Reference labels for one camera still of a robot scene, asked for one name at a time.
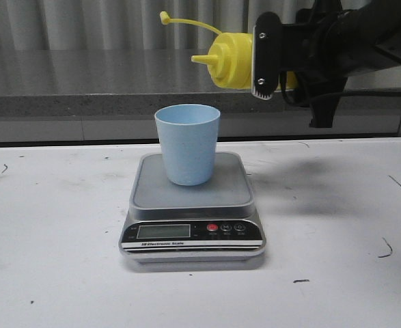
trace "white table surface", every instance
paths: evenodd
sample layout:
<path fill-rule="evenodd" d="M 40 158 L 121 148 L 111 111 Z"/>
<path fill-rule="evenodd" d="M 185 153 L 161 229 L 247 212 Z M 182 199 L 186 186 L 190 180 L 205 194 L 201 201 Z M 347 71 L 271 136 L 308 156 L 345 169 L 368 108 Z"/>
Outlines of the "white table surface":
<path fill-rule="evenodd" d="M 401 327 L 401 139 L 218 150 L 250 174 L 256 270 L 123 265 L 133 179 L 157 145 L 0 148 L 0 327 Z"/>

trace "black button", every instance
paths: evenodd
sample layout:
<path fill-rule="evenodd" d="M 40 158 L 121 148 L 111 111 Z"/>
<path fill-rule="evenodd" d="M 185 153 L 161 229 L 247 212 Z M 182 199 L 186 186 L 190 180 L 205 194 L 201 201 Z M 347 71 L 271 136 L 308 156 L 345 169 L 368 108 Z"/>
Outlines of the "black button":
<path fill-rule="evenodd" d="M 236 231 L 244 231 L 246 230 L 246 226 L 242 223 L 237 223 L 236 225 L 234 225 L 234 228 Z"/>
<path fill-rule="evenodd" d="M 220 229 L 222 229 L 223 231 L 230 231 L 232 230 L 232 226 L 230 225 L 230 223 L 223 223 L 222 225 L 220 225 Z"/>

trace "yellow squeeze bottle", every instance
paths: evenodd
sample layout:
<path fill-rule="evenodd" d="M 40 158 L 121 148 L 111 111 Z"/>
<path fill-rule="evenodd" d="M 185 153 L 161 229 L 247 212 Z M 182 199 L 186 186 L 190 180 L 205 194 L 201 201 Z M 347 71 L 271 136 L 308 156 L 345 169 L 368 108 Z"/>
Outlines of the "yellow squeeze bottle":
<path fill-rule="evenodd" d="M 206 23 L 191 19 L 170 18 L 167 12 L 159 14 L 164 25 L 184 23 L 203 27 L 218 36 L 215 38 L 207 55 L 194 55 L 191 61 L 205 64 L 212 81 L 218 87 L 231 89 L 251 88 L 252 40 L 250 33 L 225 33 Z M 294 73 L 289 72 L 287 88 L 297 86 Z"/>

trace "digital kitchen scale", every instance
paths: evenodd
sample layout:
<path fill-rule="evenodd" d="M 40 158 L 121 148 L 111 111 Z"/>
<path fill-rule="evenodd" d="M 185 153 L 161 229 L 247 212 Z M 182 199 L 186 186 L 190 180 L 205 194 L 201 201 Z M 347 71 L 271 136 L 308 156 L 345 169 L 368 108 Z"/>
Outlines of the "digital kitchen scale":
<path fill-rule="evenodd" d="M 180 186 L 162 154 L 141 159 L 120 238 L 140 264 L 234 262 L 259 257 L 266 244 L 247 175 L 237 154 L 218 152 L 212 178 Z"/>

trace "light blue cup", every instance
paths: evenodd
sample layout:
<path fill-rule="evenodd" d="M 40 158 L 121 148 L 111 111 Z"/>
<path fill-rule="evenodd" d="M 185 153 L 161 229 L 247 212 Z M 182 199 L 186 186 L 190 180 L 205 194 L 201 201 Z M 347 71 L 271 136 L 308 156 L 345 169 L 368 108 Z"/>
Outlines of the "light blue cup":
<path fill-rule="evenodd" d="M 220 111 L 183 104 L 154 114 L 167 177 L 183 186 L 200 185 L 214 171 Z"/>

